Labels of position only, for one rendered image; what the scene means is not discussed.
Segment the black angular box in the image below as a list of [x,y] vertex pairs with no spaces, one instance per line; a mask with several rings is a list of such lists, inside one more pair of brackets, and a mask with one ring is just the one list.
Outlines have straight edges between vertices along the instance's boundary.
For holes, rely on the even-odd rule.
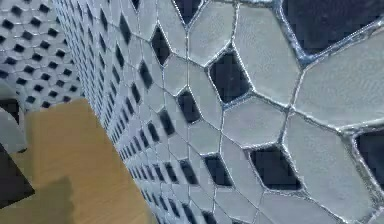
[[0,209],[30,197],[34,188],[0,144]]

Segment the white rounded bathroom fixture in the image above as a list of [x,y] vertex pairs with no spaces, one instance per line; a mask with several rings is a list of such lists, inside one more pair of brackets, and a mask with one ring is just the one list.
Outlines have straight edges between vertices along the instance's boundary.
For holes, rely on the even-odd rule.
[[24,106],[16,90],[4,80],[0,80],[0,144],[8,153],[28,148]]

